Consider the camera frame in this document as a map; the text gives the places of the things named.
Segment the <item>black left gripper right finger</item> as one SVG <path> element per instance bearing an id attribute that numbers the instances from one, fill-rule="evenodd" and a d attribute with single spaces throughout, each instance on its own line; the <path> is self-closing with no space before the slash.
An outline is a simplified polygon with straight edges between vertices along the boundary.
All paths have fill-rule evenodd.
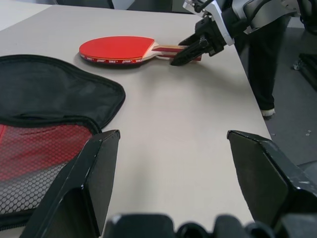
<path id="1" fill-rule="evenodd" d="M 287 214 L 317 215 L 317 161 L 294 164 L 270 139 L 227 133 L 240 189 L 255 221 L 276 228 Z"/>

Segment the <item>black and red paddle case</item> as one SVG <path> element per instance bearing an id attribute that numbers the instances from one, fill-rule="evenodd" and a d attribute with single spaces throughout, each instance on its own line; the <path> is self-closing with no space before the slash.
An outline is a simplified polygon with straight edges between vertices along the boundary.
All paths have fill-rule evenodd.
<path id="1" fill-rule="evenodd" d="M 0 57 L 0 231 L 27 224 L 58 173 L 125 97 L 119 83 L 62 60 Z"/>

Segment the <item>black equipment on floor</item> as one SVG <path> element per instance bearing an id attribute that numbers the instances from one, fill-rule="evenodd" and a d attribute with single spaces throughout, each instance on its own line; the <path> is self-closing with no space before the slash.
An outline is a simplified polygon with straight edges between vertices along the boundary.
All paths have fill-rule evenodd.
<path id="1" fill-rule="evenodd" d="M 300 53 L 292 68 L 300 71 L 314 90 L 317 91 L 317 54 Z"/>

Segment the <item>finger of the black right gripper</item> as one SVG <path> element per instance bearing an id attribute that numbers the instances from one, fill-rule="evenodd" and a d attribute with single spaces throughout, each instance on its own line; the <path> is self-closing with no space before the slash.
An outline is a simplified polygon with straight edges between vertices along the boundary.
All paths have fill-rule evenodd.
<path id="1" fill-rule="evenodd" d="M 182 47 L 194 47 L 194 48 L 203 48 L 203 34 L 193 34 L 189 36 L 188 38 L 182 40 L 180 43 L 178 43 L 178 46 Z"/>
<path id="2" fill-rule="evenodd" d="M 209 48 L 208 41 L 196 41 L 177 53 L 170 62 L 172 66 L 183 66 L 200 57 Z"/>

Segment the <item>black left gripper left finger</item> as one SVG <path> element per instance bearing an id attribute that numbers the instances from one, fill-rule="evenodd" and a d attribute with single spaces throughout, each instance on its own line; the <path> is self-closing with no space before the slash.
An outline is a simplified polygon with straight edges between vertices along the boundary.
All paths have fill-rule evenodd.
<path id="1" fill-rule="evenodd" d="M 98 238 L 111 199 L 119 130 L 93 136 L 56 176 L 22 238 Z"/>

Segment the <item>black trouser leg with shoe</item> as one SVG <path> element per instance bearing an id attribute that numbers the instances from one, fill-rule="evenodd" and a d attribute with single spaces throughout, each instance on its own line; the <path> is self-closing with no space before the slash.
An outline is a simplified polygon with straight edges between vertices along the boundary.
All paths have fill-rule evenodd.
<path id="1" fill-rule="evenodd" d="M 273 88 L 280 47 L 290 18 L 280 17 L 249 39 L 249 82 L 263 117 L 275 114 Z"/>

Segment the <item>red table tennis paddle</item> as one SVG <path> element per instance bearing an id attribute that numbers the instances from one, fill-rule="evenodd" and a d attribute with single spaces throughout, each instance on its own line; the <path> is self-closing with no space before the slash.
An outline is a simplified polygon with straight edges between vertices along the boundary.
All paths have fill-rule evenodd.
<path id="1" fill-rule="evenodd" d="M 79 47 L 81 58 L 107 65 L 142 64 L 153 58 L 174 58 L 186 46 L 160 45 L 142 36 L 108 36 L 89 40 Z"/>

